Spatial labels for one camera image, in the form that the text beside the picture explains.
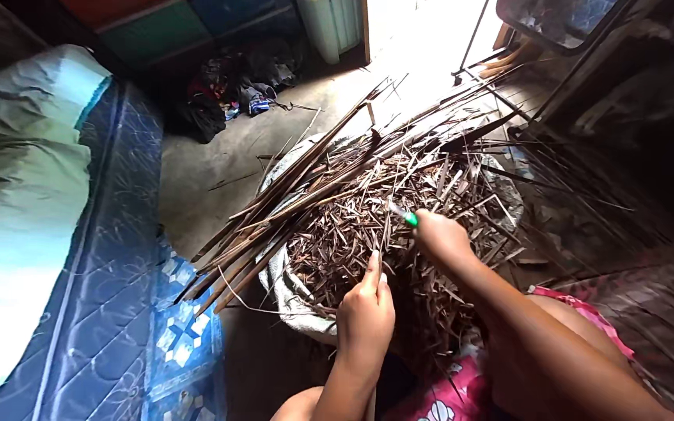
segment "pink floral fabric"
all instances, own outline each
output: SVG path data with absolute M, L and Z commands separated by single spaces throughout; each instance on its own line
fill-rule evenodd
M 602 329 L 627 358 L 633 350 L 618 337 L 613 325 L 594 307 L 570 295 L 548 288 L 532 286 L 530 294 L 544 295 L 565 302 Z M 468 343 L 447 370 L 448 378 L 438 380 L 430 389 L 413 394 L 392 408 L 383 419 L 388 421 L 472 421 L 485 419 L 490 410 L 488 384 L 480 370 L 484 349 Z

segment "hand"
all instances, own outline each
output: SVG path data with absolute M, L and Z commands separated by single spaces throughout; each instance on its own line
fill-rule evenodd
M 443 270 L 460 258 L 474 258 L 467 230 L 456 221 L 425 209 L 415 212 L 418 227 L 413 233 L 420 250 Z
M 392 339 L 394 316 L 392 292 L 375 250 L 363 281 L 345 294 L 337 310 L 337 360 L 353 374 L 378 377 Z

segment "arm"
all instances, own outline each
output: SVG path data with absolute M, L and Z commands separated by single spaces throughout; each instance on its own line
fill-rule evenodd
M 345 295 L 337 311 L 337 357 L 313 421 L 363 418 L 393 330 L 392 293 L 374 251 L 363 281 Z
M 421 250 L 475 304 L 491 337 L 512 350 L 521 374 L 556 398 L 548 401 L 555 419 L 674 419 L 581 336 L 477 259 L 461 225 L 426 210 L 416 215 Z

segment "pile of clothes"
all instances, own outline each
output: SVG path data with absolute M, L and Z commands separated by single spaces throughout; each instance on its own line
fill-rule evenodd
M 205 143 L 225 129 L 241 110 L 250 116 L 270 109 L 277 92 L 295 85 L 294 72 L 303 62 L 283 39 L 221 52 L 201 66 L 189 83 L 189 115 L 204 134 Z

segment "pile of dried leaves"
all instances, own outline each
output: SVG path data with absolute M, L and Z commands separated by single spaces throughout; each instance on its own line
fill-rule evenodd
M 523 250 L 509 231 L 514 221 L 504 208 L 517 204 L 506 203 L 511 196 L 480 169 L 491 157 L 440 153 L 434 145 L 419 142 L 377 161 L 342 187 L 348 194 L 317 207 L 288 244 L 291 271 L 311 292 L 302 298 L 326 317 L 333 317 L 342 297 L 360 282 L 371 251 L 380 249 L 397 308 L 392 346 L 420 372 L 458 349 L 471 326 L 472 306 L 418 253 L 411 228 L 388 210 L 388 203 L 456 219 L 487 264 L 497 266 Z

